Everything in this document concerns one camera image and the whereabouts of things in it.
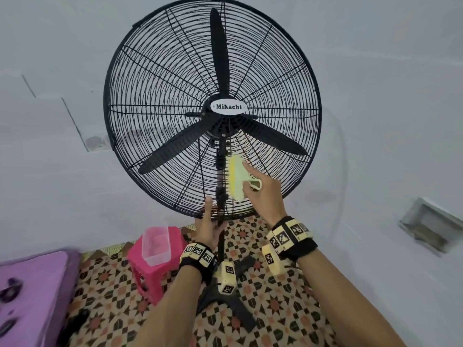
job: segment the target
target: fan guard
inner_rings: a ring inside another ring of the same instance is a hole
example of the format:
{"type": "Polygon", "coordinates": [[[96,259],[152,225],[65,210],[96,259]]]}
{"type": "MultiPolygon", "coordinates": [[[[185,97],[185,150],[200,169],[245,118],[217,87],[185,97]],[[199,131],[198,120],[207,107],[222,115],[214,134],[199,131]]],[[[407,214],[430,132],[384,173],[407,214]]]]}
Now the fan guard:
{"type": "MultiPolygon", "coordinates": [[[[104,115],[111,145],[130,177],[152,198],[195,216],[218,182],[211,138],[226,136],[232,153],[281,181],[286,197],[312,163],[321,131],[321,100],[312,68],[299,46],[274,20],[234,0],[182,0],[134,24],[107,71],[104,115]],[[152,172],[138,169],[153,151],[198,122],[219,93],[211,49],[211,9],[220,13],[230,64],[230,95],[247,114],[307,151],[280,151],[225,117],[195,143],[152,172]],[[197,116],[187,114],[197,112],[197,116]]],[[[225,204],[225,220],[255,214],[246,200],[225,204]]]]}

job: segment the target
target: left hand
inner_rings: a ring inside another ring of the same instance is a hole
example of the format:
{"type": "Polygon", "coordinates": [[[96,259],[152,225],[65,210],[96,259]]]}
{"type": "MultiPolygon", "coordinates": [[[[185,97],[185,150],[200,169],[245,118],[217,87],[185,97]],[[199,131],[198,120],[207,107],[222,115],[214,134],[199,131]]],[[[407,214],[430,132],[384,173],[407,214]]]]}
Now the left hand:
{"type": "Polygon", "coordinates": [[[225,229],[226,222],[224,221],[217,227],[217,221],[211,221],[211,213],[212,197],[207,196],[205,198],[203,218],[194,220],[194,226],[196,227],[196,237],[194,240],[204,243],[214,251],[218,245],[218,236],[225,229]]]}

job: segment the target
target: hand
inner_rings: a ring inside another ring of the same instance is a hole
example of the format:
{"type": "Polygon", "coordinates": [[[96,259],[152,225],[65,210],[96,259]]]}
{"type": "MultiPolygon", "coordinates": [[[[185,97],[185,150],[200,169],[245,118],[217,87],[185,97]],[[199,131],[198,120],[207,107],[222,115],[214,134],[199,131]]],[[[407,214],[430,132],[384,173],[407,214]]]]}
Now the hand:
{"type": "Polygon", "coordinates": [[[217,221],[211,221],[211,213],[212,197],[207,196],[205,198],[203,218],[194,220],[194,226],[196,227],[195,240],[204,243],[214,251],[218,245],[218,236],[225,229],[226,222],[224,221],[217,227],[217,221]]]}
{"type": "Polygon", "coordinates": [[[272,179],[257,169],[243,162],[246,170],[262,181],[262,189],[254,191],[249,182],[243,182],[243,192],[251,201],[254,209],[265,219],[270,227],[274,227],[283,217],[287,216],[283,196],[281,195],[281,183],[272,179]]]}

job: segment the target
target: right hand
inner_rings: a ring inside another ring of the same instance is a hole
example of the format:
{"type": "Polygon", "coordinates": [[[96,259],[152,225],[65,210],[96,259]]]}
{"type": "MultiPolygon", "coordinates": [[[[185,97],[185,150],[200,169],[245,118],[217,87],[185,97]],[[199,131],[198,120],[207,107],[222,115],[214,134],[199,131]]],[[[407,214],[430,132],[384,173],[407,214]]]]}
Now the right hand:
{"type": "Polygon", "coordinates": [[[249,173],[262,181],[260,191],[254,191],[249,182],[244,181],[243,192],[251,201],[257,213],[268,222],[270,227],[274,227],[277,222],[287,216],[283,196],[281,195],[281,183],[279,180],[261,173],[246,162],[243,162],[243,165],[249,173]]]}

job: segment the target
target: fan stand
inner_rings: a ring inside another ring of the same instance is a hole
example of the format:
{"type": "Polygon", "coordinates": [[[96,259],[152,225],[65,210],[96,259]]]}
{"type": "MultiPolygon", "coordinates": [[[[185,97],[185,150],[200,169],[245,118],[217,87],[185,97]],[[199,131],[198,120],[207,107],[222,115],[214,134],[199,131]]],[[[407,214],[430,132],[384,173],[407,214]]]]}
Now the fan stand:
{"type": "MultiPolygon", "coordinates": [[[[217,169],[217,187],[215,189],[215,198],[217,201],[217,224],[220,225],[224,221],[225,202],[228,199],[228,194],[225,188],[225,159],[227,155],[226,139],[218,141],[218,149],[215,157],[215,167],[217,169]]],[[[218,261],[223,262],[225,258],[225,232],[222,231],[218,238],[218,261]]],[[[239,262],[235,263],[236,277],[239,278],[251,268],[256,260],[248,255],[239,262]]],[[[246,306],[241,302],[240,297],[235,290],[231,295],[222,295],[218,291],[217,278],[213,278],[211,284],[207,286],[201,293],[198,300],[198,307],[196,315],[200,314],[211,303],[218,302],[218,304],[225,303],[234,315],[241,321],[246,331],[250,333],[256,326],[256,321],[253,315],[248,311],[246,306]]]]}

